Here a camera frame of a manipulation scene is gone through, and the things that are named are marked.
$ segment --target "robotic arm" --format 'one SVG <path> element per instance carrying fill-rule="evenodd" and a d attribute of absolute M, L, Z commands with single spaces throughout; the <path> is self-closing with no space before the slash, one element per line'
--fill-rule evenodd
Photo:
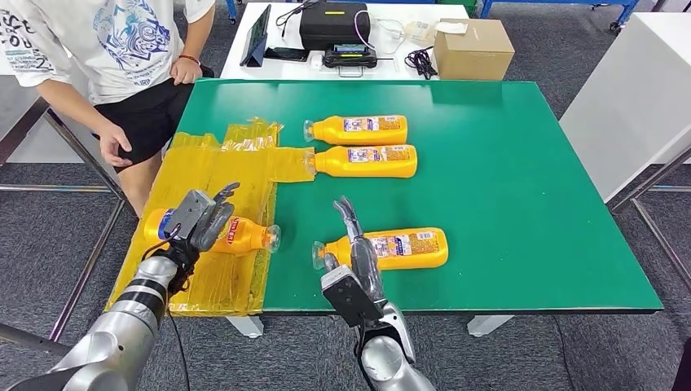
<path fill-rule="evenodd" d="M 339 266 L 333 254 L 325 254 L 322 293 L 345 322 L 357 328 L 354 353 L 365 380 L 377 391 L 434 391 L 412 367 L 415 350 L 405 318 L 385 297 L 376 253 L 363 236 L 353 205 L 341 197 L 333 206 L 348 231 L 353 268 Z"/>
<path fill-rule="evenodd" d="M 134 391 L 158 337 L 168 300 L 184 289 L 200 253 L 208 251 L 233 212 L 226 202 L 233 183 L 212 200 L 187 193 L 165 224 L 166 250 L 145 253 L 134 278 L 111 309 L 48 373 L 22 381 L 10 391 Z"/>
<path fill-rule="evenodd" d="M 10 391 L 134 391 L 158 337 L 169 299 L 184 290 L 200 253 L 208 251 L 233 212 L 226 202 L 238 183 L 213 199 L 190 191 L 165 224 L 165 242 L 148 250 L 136 274 L 111 309 L 46 374 L 24 380 Z M 359 341 L 354 353 L 370 388 L 378 391 L 434 391 L 412 364 L 415 352 L 403 313 L 384 294 L 376 254 L 350 202 L 334 202 L 348 230 L 351 264 L 324 257 L 322 293 Z"/>

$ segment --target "red bracelet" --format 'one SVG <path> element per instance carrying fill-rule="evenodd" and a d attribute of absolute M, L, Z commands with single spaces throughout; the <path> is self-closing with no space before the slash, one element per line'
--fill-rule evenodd
<path fill-rule="evenodd" d="M 191 55 L 179 55 L 178 58 L 180 58 L 180 59 L 191 59 L 191 60 L 194 61 L 197 65 L 201 66 L 201 63 L 199 62 L 199 60 L 198 60 L 198 59 L 195 59 L 195 58 L 192 57 Z"/>

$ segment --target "black cable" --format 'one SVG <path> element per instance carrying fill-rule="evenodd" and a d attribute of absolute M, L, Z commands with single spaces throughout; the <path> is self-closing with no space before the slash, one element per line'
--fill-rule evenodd
<path fill-rule="evenodd" d="M 571 379 L 571 371 L 569 371 L 569 363 L 566 361 L 566 343 L 564 343 L 564 334 L 561 332 L 561 325 L 557 320 L 557 317 L 552 315 L 554 323 L 557 325 L 557 331 L 559 332 L 559 340 L 561 341 L 561 356 L 564 358 L 564 369 L 566 369 L 566 376 L 569 377 L 569 385 L 571 389 L 576 389 L 574 387 L 574 380 Z"/>
<path fill-rule="evenodd" d="M 356 345 L 355 357 L 358 359 L 358 367 L 360 367 L 360 371 L 363 373 L 363 377 L 365 378 L 365 382 L 368 384 L 370 391 L 376 391 L 376 388 L 374 388 L 374 384 L 372 383 L 372 380 L 369 378 L 367 371 L 365 371 L 365 366 L 363 365 L 362 353 L 363 353 L 363 349 L 365 348 L 366 319 L 365 319 L 364 314 L 360 314 L 360 317 L 362 318 L 363 321 L 359 326 L 360 338 L 358 340 L 358 344 Z"/>
<path fill-rule="evenodd" d="M 180 232 L 180 229 L 182 226 L 180 224 L 176 225 L 175 228 L 173 228 L 173 231 L 170 232 L 170 235 L 168 235 L 167 238 L 162 240 L 160 243 L 151 246 L 147 251 L 144 252 L 144 255 L 142 255 L 142 261 L 148 258 L 148 255 L 151 251 L 159 248 L 160 246 L 170 242 L 177 234 Z M 166 311 L 168 312 L 168 316 L 170 317 L 170 322 L 173 323 L 173 329 L 175 330 L 175 335 L 178 338 L 178 347 L 180 348 L 180 358 L 183 360 L 183 369 L 184 369 L 184 375 L 185 375 L 185 383 L 187 384 L 187 391 L 191 391 L 191 386 L 190 386 L 190 374 L 187 371 L 187 359 L 185 358 L 185 351 L 183 350 L 183 341 L 180 339 L 180 332 L 178 331 L 178 325 L 175 324 L 175 319 L 173 319 L 173 315 L 170 314 L 170 308 L 168 307 L 170 297 L 166 297 Z"/>
<path fill-rule="evenodd" d="M 187 391 L 191 391 L 190 386 L 190 373 L 187 371 L 187 360 L 185 359 L 185 350 L 183 349 L 183 341 L 180 339 L 180 332 L 178 331 L 178 325 L 175 324 L 175 319 L 173 315 L 170 314 L 170 308 L 166 309 L 168 311 L 168 317 L 170 322 L 173 323 L 173 329 L 175 330 L 175 336 L 178 338 L 178 347 L 180 348 L 180 358 L 183 360 L 183 374 L 185 375 L 185 384 L 187 385 Z"/>
<path fill-rule="evenodd" d="M 308 1 L 300 4 L 299 6 L 293 8 L 292 10 L 284 13 L 283 15 L 279 16 L 276 18 L 276 27 L 281 27 L 283 26 L 283 31 L 281 32 L 281 38 L 285 37 L 285 26 L 288 24 L 288 21 L 290 20 L 290 17 L 293 15 L 297 15 L 300 12 L 303 12 L 307 8 L 312 8 L 322 2 L 323 0 L 315 0 L 315 1 Z"/>
<path fill-rule="evenodd" d="M 153 251 L 153 250 L 159 248 L 160 246 L 170 242 L 178 234 L 178 232 L 180 232 L 181 228 L 182 228 L 182 226 L 180 226 L 180 224 L 178 224 L 177 226 L 175 226 L 175 228 L 173 228 L 173 232 L 170 232 L 170 235 L 167 238 L 162 240 L 160 243 L 158 243 L 154 246 L 151 246 L 147 251 L 145 251 L 144 255 L 142 255 L 142 261 L 149 258 L 149 253 L 151 251 Z"/>
<path fill-rule="evenodd" d="M 412 51 L 406 56 L 406 65 L 410 68 L 415 68 L 418 75 L 423 75 L 425 79 L 429 80 L 432 76 L 437 76 L 438 73 L 432 67 L 432 60 L 429 59 L 429 53 L 427 51 L 432 49 L 434 46 L 426 47 L 425 49 L 420 49 L 418 51 Z"/>

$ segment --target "white cable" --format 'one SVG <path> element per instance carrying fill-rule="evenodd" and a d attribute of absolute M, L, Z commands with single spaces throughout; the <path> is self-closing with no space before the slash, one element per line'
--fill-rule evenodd
<path fill-rule="evenodd" d="M 369 15 L 369 11 L 367 11 L 367 10 L 360 10 L 360 11 L 355 12 L 355 17 L 354 17 L 354 22 L 355 22 L 355 33 L 358 34 L 358 38 L 360 38 L 360 41 L 363 43 L 363 45 L 365 45 L 366 47 L 372 49 L 373 51 L 376 51 L 377 48 L 375 48 L 373 44 L 368 43 L 367 41 L 365 41 L 365 39 L 363 38 L 363 35 L 360 33 L 360 30 L 358 29 L 358 16 L 360 16 L 360 14 L 363 14 L 363 13 L 366 13 L 366 14 Z M 384 51 L 382 51 L 382 52 L 377 52 L 376 55 L 392 55 L 392 54 L 396 53 L 396 51 L 398 50 L 398 48 L 400 48 L 401 45 L 406 41 L 406 31 L 405 31 L 405 27 L 403 27 L 403 23 L 401 23 L 401 22 L 398 21 L 398 20 L 394 20 L 394 19 L 377 19 L 377 18 L 374 18 L 374 20 L 375 20 L 375 24 L 376 24 L 377 26 L 379 26 L 379 27 L 381 27 L 382 29 L 388 31 L 389 33 L 398 34 L 398 36 L 400 37 L 400 42 L 398 42 L 398 45 L 394 48 L 393 51 L 391 51 L 391 52 L 384 52 Z M 396 24 L 398 24 L 399 26 L 401 26 L 401 29 L 400 29 L 399 31 L 396 31 L 396 30 L 394 30 L 394 29 L 387 28 L 386 26 L 384 26 L 384 25 L 383 25 L 382 23 L 380 23 L 380 22 L 393 22 L 393 23 L 396 23 Z"/>

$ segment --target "graphic print on shirt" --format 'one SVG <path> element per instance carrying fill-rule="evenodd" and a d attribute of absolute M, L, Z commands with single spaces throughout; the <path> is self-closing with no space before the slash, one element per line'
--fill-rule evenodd
<path fill-rule="evenodd" d="M 165 61 L 152 58 L 167 53 L 170 30 L 159 24 L 147 0 L 107 0 L 96 13 L 94 31 L 101 46 L 137 86 L 148 86 Z"/>
<path fill-rule="evenodd" d="M 0 9 L 0 45 L 15 72 L 55 71 L 48 57 L 33 47 L 29 38 L 35 33 L 27 20 Z"/>

